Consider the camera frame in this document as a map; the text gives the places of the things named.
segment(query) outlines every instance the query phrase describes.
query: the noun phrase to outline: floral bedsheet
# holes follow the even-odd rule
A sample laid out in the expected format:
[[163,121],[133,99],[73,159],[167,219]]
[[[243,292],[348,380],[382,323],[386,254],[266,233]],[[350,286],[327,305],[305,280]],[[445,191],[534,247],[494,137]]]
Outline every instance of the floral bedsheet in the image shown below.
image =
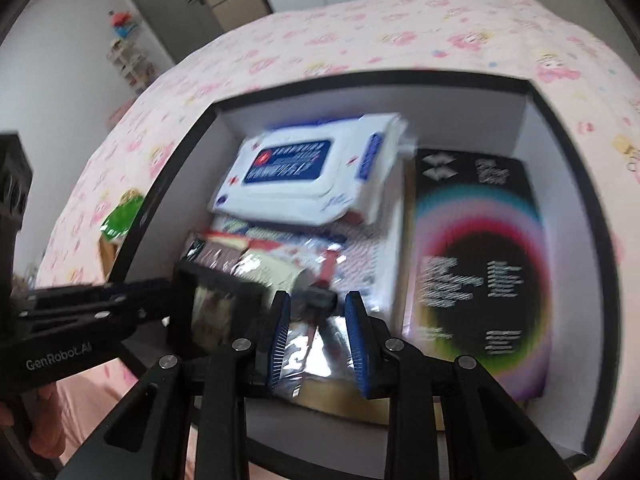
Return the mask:
[[[604,43],[535,0],[359,0],[267,16],[166,72],[87,162],[55,224],[39,286],[102,282],[98,227],[131,188],[147,192],[213,102],[344,72],[416,69],[532,80],[587,161],[616,246],[623,336],[640,326],[640,82]],[[623,337],[620,380],[594,479],[640,412],[640,340]]]

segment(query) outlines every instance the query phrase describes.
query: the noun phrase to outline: green object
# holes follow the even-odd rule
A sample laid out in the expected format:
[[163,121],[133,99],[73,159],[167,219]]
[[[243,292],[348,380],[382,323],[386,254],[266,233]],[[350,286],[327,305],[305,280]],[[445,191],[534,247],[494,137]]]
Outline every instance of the green object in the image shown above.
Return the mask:
[[144,195],[135,189],[123,194],[120,203],[102,222],[102,235],[110,242],[124,240],[144,200]]

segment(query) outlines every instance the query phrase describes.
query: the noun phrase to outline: white wall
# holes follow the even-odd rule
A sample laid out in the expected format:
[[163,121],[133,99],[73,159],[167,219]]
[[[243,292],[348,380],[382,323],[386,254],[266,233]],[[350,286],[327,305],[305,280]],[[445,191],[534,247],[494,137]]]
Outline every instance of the white wall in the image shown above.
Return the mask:
[[[33,168],[15,271],[38,259],[105,122],[133,97],[107,61],[110,10],[129,0],[31,0],[0,44],[0,131],[17,130]],[[164,72],[172,66],[146,25],[139,45]]]

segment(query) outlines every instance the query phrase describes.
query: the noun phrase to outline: white wipes package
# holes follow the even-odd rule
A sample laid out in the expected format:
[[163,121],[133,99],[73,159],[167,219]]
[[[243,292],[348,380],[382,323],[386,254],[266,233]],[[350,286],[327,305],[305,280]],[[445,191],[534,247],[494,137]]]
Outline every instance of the white wipes package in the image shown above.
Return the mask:
[[247,139],[210,208],[254,221],[372,224],[405,127],[397,114],[369,114]]

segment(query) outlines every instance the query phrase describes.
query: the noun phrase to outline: metal screw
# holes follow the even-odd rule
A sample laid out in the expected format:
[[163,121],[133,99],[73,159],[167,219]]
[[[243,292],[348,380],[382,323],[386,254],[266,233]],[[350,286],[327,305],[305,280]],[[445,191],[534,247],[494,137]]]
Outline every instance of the metal screw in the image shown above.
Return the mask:
[[385,346],[387,350],[391,350],[392,352],[399,352],[404,348],[404,341],[402,339],[396,339],[392,337],[385,341]]
[[476,362],[476,360],[473,359],[470,355],[461,355],[458,358],[458,364],[460,365],[460,368],[464,368],[465,370],[473,370],[478,362]]
[[231,348],[241,352],[242,350],[248,350],[251,348],[251,341],[245,337],[240,337],[231,343]]
[[175,355],[169,354],[160,358],[160,367],[168,370],[178,364],[178,358]]

